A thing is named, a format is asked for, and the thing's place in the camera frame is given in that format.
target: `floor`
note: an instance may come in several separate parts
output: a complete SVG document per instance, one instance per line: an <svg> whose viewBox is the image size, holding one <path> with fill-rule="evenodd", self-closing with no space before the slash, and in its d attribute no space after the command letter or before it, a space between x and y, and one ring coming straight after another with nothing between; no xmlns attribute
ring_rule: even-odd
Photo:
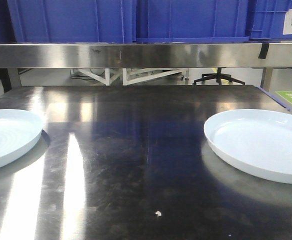
<svg viewBox="0 0 292 240"><path fill-rule="evenodd" d="M183 80L181 74L166 76L155 80L150 80L135 85L191 85L193 81L203 73L213 73L216 71L214 68L191 68L189 71L189 80ZM258 68L225 68L223 73L231 74L232 77L244 81L248 85L260 86L262 69ZM23 86L55 86L55 85L103 85L102 83L93 79L79 79L80 77L73 78L70 74L70 69L32 69L20 76ZM206 85L216 85L215 80L205 82ZM113 82L113 85L122 85L120 79ZM270 85L270 93L276 96L284 104L291 108L292 105L277 95L276 91L292 91L292 69L282 68L274 69L272 81ZM3 88L0 82L0 95L3 94Z"/></svg>

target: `white plate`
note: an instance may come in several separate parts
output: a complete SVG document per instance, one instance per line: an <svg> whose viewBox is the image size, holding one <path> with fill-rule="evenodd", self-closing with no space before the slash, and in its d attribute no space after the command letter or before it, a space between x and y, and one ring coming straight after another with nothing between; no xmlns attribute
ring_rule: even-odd
<svg viewBox="0 0 292 240"><path fill-rule="evenodd" d="M225 162L263 179L292 184L292 115L240 109L210 117L204 132Z"/></svg>
<svg viewBox="0 0 292 240"><path fill-rule="evenodd" d="M33 112L0 109L0 167L26 154L39 140L42 119Z"/></svg>

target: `white speck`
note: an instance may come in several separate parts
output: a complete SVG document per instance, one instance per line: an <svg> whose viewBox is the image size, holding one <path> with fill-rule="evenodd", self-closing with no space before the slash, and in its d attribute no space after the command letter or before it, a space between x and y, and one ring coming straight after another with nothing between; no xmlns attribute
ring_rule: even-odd
<svg viewBox="0 0 292 240"><path fill-rule="evenodd" d="M160 211L155 212L155 214L157 215L157 217L161 217L161 212Z"/></svg>

